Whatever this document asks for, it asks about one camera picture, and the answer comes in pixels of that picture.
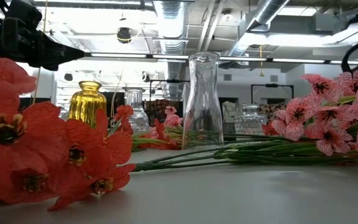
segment fluorescent light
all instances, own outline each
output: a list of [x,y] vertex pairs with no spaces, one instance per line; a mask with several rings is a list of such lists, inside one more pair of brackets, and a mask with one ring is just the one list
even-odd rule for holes
[[112,58],[146,58],[145,54],[104,54],[92,53],[92,57],[112,57]]
[[189,59],[188,55],[153,55],[153,58],[160,59]]
[[237,62],[266,62],[266,58],[252,58],[252,57],[221,57],[221,60],[237,61]]
[[325,60],[275,58],[275,59],[273,59],[273,62],[291,62],[291,63],[324,63],[324,62],[325,62]]
[[[330,61],[331,64],[334,64],[334,65],[340,65],[342,64],[342,61],[339,61],[339,60],[332,60]],[[358,65],[358,61],[348,61],[347,62],[349,65]]]

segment table surface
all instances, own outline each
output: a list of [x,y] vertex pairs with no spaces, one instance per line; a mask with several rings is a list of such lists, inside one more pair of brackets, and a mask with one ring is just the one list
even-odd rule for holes
[[[181,152],[133,153],[142,162]],[[0,223],[358,223],[358,167],[215,165],[131,175],[120,191],[48,212],[0,205]]]

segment flower bunch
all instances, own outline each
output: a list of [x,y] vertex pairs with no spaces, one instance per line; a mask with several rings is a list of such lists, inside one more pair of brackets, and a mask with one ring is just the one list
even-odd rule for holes
[[333,80],[316,74],[302,78],[311,84],[311,94],[277,111],[274,130],[292,141],[302,135],[316,139],[317,149],[327,156],[358,152],[358,70],[353,77],[345,72]]
[[35,89],[35,78],[15,62],[0,58],[0,201],[39,202],[58,197],[56,210],[89,194],[120,189],[135,165],[132,138],[108,135],[108,119],[97,111],[97,127],[59,118],[49,102],[18,111],[19,94]]
[[156,118],[154,120],[154,127],[150,128],[150,131],[146,134],[138,136],[137,139],[150,139],[146,142],[140,142],[138,145],[134,144],[137,149],[181,149],[180,141],[181,134],[171,132],[170,130],[181,130],[181,123],[183,118],[175,114],[177,111],[172,106],[165,108],[165,114],[167,115],[164,123]]

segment ceiling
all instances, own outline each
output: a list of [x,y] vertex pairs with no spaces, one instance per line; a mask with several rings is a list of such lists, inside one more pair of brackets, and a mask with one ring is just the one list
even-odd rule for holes
[[[49,0],[54,2],[76,2],[77,0]],[[256,8],[258,0],[226,0],[223,9],[231,10],[232,19],[225,21],[222,14],[218,14],[219,20],[214,30],[214,39],[208,46],[208,51],[225,52],[229,50],[237,39],[237,26],[241,21],[241,15]],[[45,16],[44,0],[36,0],[38,8]],[[210,0],[195,0],[188,5],[186,20],[186,37],[188,40],[185,48],[186,54],[196,52],[197,45],[203,29],[203,18],[208,10]],[[282,9],[279,15],[291,15],[296,18],[312,16],[316,10],[323,9],[325,13],[339,13],[357,6],[357,0],[292,0]],[[73,7],[48,7],[46,31],[52,30],[53,38],[64,44],[83,49],[87,52],[114,52],[114,53],[152,53],[160,50],[158,40],[158,26],[155,12],[102,9],[102,8],[73,8]],[[132,42],[121,44],[117,40],[116,33],[120,27],[130,27]],[[311,47],[286,47],[277,45],[263,45],[263,57],[291,57],[305,58],[312,51]],[[247,54],[259,57],[260,49],[248,48]]]

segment clear glass vase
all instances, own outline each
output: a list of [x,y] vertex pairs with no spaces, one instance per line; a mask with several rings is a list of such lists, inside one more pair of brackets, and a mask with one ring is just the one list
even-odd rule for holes
[[129,117],[129,123],[134,134],[145,133],[149,131],[149,119],[143,109],[142,94],[143,88],[124,88],[126,93],[125,104],[134,109],[134,115]]
[[223,145],[223,122],[217,79],[219,55],[200,52],[189,57],[190,95],[183,126],[182,149]]
[[80,120],[95,128],[96,110],[102,109],[106,112],[107,108],[106,97],[98,91],[102,85],[93,81],[82,81],[79,85],[82,90],[72,96],[68,118]]
[[258,104],[242,105],[242,115],[234,118],[236,134],[263,134],[262,124],[266,124],[265,115],[258,114]]

